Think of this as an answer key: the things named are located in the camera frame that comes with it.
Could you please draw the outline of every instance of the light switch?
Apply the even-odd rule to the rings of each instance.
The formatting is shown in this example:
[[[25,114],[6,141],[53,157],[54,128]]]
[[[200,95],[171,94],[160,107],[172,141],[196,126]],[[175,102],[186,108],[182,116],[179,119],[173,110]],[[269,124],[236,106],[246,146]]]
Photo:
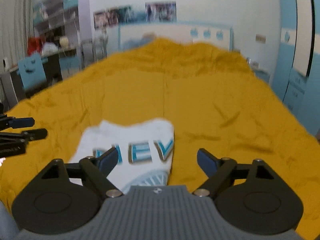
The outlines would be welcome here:
[[[265,44],[266,43],[266,37],[261,35],[261,34],[257,34],[256,35],[256,42]]]

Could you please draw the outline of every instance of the gray gripper housing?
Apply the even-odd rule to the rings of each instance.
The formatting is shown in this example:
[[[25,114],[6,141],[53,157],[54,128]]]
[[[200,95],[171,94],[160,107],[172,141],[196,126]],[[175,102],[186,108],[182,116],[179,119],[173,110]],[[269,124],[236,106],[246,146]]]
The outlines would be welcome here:
[[[274,236],[243,232],[221,217],[210,198],[192,195],[185,186],[132,186],[127,195],[105,200],[98,214],[75,231],[42,236],[22,230],[15,239],[303,240],[294,230]]]

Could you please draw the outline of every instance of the white headboard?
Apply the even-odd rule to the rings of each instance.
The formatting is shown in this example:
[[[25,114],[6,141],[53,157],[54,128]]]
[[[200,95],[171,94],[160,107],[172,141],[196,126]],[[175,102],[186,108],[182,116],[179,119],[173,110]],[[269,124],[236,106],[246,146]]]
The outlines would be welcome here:
[[[207,42],[217,47],[232,50],[233,30],[227,25],[175,23],[142,23],[119,25],[118,49],[129,40],[141,39],[153,33],[157,37],[171,39],[178,43]]]

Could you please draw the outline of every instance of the blue wardrobe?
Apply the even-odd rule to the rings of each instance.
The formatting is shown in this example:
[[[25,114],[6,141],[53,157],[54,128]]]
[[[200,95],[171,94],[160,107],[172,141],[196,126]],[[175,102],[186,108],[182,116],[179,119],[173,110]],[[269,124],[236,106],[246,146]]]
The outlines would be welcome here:
[[[316,135],[320,129],[320,0],[280,2],[281,44],[272,89]]]

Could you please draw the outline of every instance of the mustard yellow blanket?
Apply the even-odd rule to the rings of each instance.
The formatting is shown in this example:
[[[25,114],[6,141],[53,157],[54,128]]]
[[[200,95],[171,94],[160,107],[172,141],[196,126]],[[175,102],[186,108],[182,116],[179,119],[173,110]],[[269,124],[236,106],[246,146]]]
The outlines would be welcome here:
[[[320,234],[320,147],[239,54],[158,39],[92,65],[8,115],[31,116],[49,132],[0,168],[0,199],[9,210],[49,161],[68,162],[85,128],[102,119],[130,125],[163,117],[175,127],[171,185],[191,191],[207,179],[196,162],[201,147],[239,163],[262,158],[303,201],[298,233]]]

